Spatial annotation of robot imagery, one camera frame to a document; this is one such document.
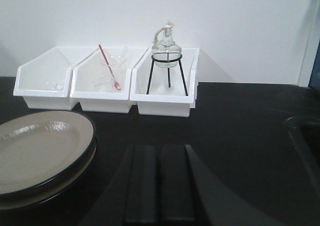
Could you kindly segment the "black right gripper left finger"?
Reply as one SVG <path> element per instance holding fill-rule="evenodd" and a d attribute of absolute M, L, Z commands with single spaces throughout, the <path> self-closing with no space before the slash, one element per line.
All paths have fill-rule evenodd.
<path fill-rule="evenodd" d="M 157 222 L 156 148 L 132 145 L 80 225 L 154 226 Z"/>

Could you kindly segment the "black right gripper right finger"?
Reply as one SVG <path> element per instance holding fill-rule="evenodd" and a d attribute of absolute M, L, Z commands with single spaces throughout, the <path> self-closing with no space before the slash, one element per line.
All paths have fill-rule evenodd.
<path fill-rule="evenodd" d="M 163 226 L 258 226 L 260 215 L 224 187 L 189 145 L 165 145 L 158 157 Z"/>

